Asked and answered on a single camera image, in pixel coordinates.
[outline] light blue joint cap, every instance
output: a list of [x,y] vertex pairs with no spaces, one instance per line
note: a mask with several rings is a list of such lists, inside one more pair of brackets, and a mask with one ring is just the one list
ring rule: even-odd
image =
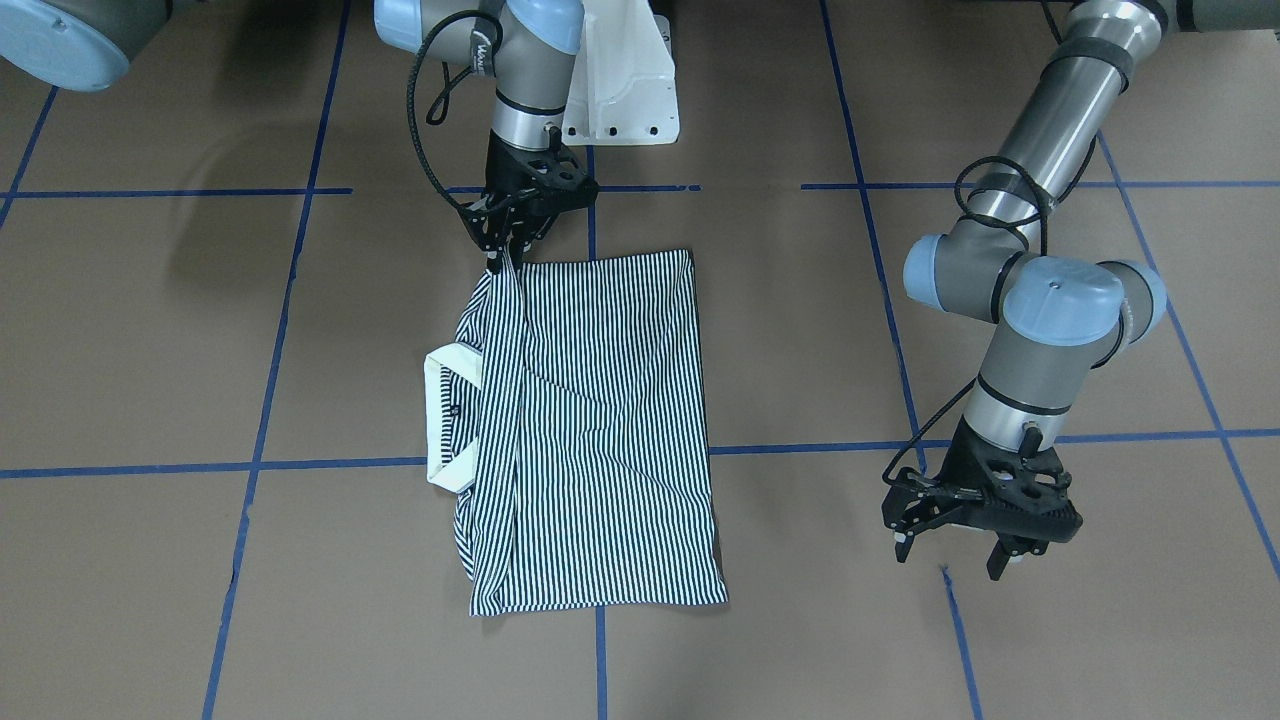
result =
[[582,0],[507,0],[511,14],[539,40],[566,55],[582,47]]
[[1142,277],[1142,281],[1147,283],[1147,290],[1151,291],[1151,323],[1148,323],[1147,328],[1138,333],[1138,337],[1134,338],[1133,342],[1138,342],[1151,334],[1151,331],[1155,329],[1155,327],[1160,324],[1161,318],[1165,316],[1165,307],[1169,306],[1169,291],[1165,290],[1165,281],[1161,279],[1160,274],[1147,265],[1138,263],[1137,260],[1111,261],[1128,265],[1133,272]]
[[942,238],[941,234],[927,234],[911,246],[911,251],[906,254],[906,264],[902,265],[902,287],[911,300],[946,313],[938,300],[938,283],[933,275],[938,242]]
[[1004,319],[1018,334],[1056,347],[1106,337],[1120,319],[1124,283],[1069,258],[1036,258],[1005,296]]

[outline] white bracket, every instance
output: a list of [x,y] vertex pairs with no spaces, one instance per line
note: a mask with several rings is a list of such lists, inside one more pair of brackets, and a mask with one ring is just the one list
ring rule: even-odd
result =
[[566,145],[667,145],[680,137],[671,23],[648,0],[584,0]]

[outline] gray robot arm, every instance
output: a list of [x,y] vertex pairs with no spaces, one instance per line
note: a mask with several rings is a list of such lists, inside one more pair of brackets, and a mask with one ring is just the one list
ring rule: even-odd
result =
[[1092,265],[1033,246],[1111,105],[1167,33],[1277,26],[1280,0],[1088,0],[1071,10],[998,155],[966,168],[987,168],[968,199],[957,182],[964,215],[915,243],[904,268],[911,299],[996,333],[940,473],[884,473],[899,561],[922,532],[969,525],[997,533],[987,569],[998,579],[1011,559],[1074,537],[1083,519],[1053,442],[1088,372],[1146,337],[1166,296],[1139,263]]
[[[374,9],[383,40],[416,51],[410,129],[428,178],[458,211],[492,270],[502,268],[504,254],[518,268],[561,213],[591,205],[599,192],[561,142],[582,33],[581,0],[379,0]],[[453,200],[435,178],[419,136],[413,86],[428,56],[497,78],[485,187],[470,205]]]

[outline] striped fabric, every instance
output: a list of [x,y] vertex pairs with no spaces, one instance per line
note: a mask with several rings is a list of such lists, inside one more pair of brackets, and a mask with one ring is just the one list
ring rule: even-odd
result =
[[687,251],[485,273],[457,340],[483,388],[445,370],[434,401],[445,460],[479,443],[472,615],[727,600]]

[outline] striped shirt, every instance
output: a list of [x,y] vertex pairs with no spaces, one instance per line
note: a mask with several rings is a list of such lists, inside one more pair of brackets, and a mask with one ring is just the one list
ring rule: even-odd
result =
[[445,368],[429,402],[444,462],[479,448],[454,515],[472,615],[727,601],[689,251],[485,273],[457,341],[481,387]]

